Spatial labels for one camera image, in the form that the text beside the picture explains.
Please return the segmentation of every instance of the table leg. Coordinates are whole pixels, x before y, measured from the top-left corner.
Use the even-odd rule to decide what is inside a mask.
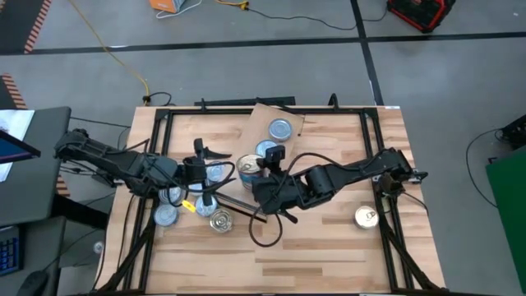
[[[108,222],[108,214],[55,194],[52,216],[60,215],[66,217],[68,220],[86,224],[97,229],[106,229]]]

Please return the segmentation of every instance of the yellow cable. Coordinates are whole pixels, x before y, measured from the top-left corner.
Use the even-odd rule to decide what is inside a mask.
[[[243,2],[240,2],[240,3],[225,2],[223,0],[215,0],[215,1],[217,3],[219,3],[219,4],[239,7],[239,8],[241,8],[241,10],[247,10],[248,9],[248,1],[243,1]]]
[[[146,95],[150,95],[150,88],[148,87],[148,83],[146,83],[146,80],[144,78],[142,78],[141,74],[139,74],[139,72],[135,71],[134,69],[130,68],[127,64],[122,62],[113,53],[111,53],[108,50],[108,48],[106,47],[106,45],[104,45],[104,42],[102,42],[102,39],[100,38],[99,34],[97,34],[97,32],[95,31],[93,26],[91,26],[90,22],[85,18],[84,14],[82,14],[82,12],[79,9],[79,7],[76,6],[75,2],[73,0],[68,0],[68,1],[69,1],[69,3],[72,4],[73,8],[75,8],[76,12],[78,12],[79,15],[82,17],[82,20],[84,20],[84,22],[88,25],[88,28],[90,28],[90,30],[93,33],[93,35],[95,35],[95,37],[97,37],[97,40],[99,41],[100,46],[102,46],[102,49],[104,49],[104,51],[106,53],[108,53],[110,56],[112,56],[112,58],[115,59],[115,61],[117,61],[119,64],[121,64],[121,66],[123,66],[128,72],[130,72],[133,76],[135,76],[138,80],[140,80],[142,82],[142,84],[145,86]]]

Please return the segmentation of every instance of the gray floor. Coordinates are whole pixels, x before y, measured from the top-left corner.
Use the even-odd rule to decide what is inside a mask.
[[[269,21],[211,0],[193,11],[162,21],[147,2],[77,1],[108,45],[168,44],[258,39],[354,37],[309,21]],[[384,0],[360,0],[364,18],[381,16]],[[307,15],[353,26],[346,0],[253,0],[251,6],[276,16]],[[526,2],[457,2],[436,34],[521,31]],[[388,14],[366,23],[370,36],[419,35]],[[68,2],[54,1],[37,49],[98,46]],[[385,104],[400,105],[420,169],[430,172],[423,191],[430,210],[442,270],[454,291],[521,295],[500,217],[469,182],[464,153],[480,132],[501,127],[526,110],[526,39],[485,39],[370,44]],[[205,99],[245,99],[295,95],[299,104],[326,104],[330,93],[341,104],[374,104],[359,44],[294,45],[240,49],[130,52],[118,55],[139,71],[152,91],[173,94],[174,103]],[[73,115],[130,124],[141,103],[142,84],[105,53],[0,57],[0,71],[13,75],[31,108],[69,105]],[[72,121],[90,135],[116,145],[116,127]],[[507,148],[493,135],[470,153],[473,174],[492,198],[484,173],[487,158]],[[110,189],[94,181],[64,176],[72,198],[85,201]],[[111,199],[94,203],[107,210]],[[67,242],[83,231],[68,225]],[[63,266],[96,262],[88,257],[94,234],[62,260]],[[59,294],[87,291],[95,265],[63,270]]]

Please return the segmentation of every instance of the green panel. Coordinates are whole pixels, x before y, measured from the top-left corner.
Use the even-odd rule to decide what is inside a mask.
[[[526,150],[486,167],[520,286],[526,293]]]

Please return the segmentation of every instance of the white paper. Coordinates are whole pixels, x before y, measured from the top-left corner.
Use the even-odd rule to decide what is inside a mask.
[[[33,114],[34,110],[0,110],[0,127],[9,135],[24,141]],[[0,164],[0,182],[6,181],[12,165],[13,163]]]

